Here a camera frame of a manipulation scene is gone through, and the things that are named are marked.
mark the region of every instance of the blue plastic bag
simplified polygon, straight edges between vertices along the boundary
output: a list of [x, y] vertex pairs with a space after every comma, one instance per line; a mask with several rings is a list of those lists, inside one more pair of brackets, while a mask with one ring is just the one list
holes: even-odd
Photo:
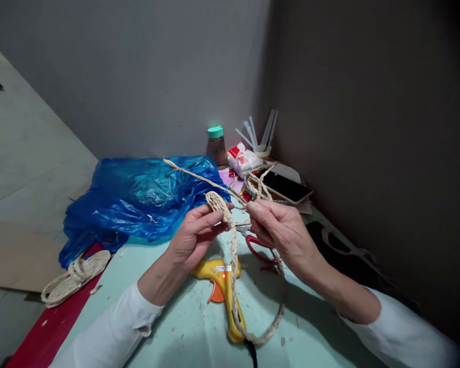
[[[209, 157], [170, 160], [224, 186]], [[161, 158], [105, 158], [97, 164], [87, 193], [66, 209], [63, 225], [69, 241], [60, 252], [59, 262], [67, 268], [95, 241], [115, 252], [126, 243], [128, 234], [148, 240], [172, 236], [189, 210], [206, 203], [204, 195], [210, 190], [230, 201], [227, 192], [171, 169]]]

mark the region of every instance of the smartphone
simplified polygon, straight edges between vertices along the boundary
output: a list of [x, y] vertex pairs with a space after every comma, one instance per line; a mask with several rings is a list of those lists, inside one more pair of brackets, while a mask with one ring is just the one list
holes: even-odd
[[[264, 171], [258, 171], [255, 172], [254, 175], [259, 178], [263, 173]], [[264, 176], [263, 183], [270, 192], [282, 196], [291, 204], [300, 204], [305, 198], [313, 193], [313, 189], [273, 173], [272, 171]]]

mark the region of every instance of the light blue table surface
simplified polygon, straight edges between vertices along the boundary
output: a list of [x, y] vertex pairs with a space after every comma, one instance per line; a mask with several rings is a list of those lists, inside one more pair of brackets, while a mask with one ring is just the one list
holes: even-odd
[[[248, 219], [248, 214], [238, 209], [234, 209], [232, 215], [237, 222]], [[147, 240], [132, 236], [123, 256], [122, 251], [114, 255], [99, 281], [102, 288], [89, 298], [60, 351], [152, 265], [167, 249], [169, 241], [152, 244], [159, 245], [147, 246]], [[206, 258], [224, 258], [230, 263], [230, 247], [230, 233], [221, 234]], [[248, 264], [237, 280], [247, 330], [261, 335], [276, 315], [283, 284], [278, 275], [259, 270], [264, 264], [250, 253], [240, 233], [238, 254], [239, 261]], [[385, 367], [329, 304], [290, 270], [285, 269], [285, 273], [288, 282], [285, 315], [272, 339], [257, 347], [259, 367]], [[211, 291], [209, 280], [197, 280], [189, 275], [155, 322], [152, 335], [142, 340], [127, 366], [252, 367], [245, 346], [230, 343], [226, 336], [224, 304], [207, 303]]]

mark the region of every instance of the cup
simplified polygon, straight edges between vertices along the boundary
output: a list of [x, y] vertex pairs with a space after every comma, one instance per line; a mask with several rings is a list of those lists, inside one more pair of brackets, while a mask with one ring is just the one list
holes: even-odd
[[265, 148], [266, 148], [266, 145], [258, 145], [257, 151], [254, 153], [256, 154], [258, 158], [262, 160], [269, 160], [269, 156], [271, 155], [271, 146], [267, 147], [267, 150], [263, 152]]

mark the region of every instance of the plastic bottle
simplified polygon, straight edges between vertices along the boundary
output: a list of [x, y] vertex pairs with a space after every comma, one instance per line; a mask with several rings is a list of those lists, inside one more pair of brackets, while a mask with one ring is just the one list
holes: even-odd
[[225, 141], [223, 140], [223, 128], [221, 125], [208, 129], [210, 137], [210, 155], [215, 160], [218, 170], [225, 170], [228, 167], [226, 158]]

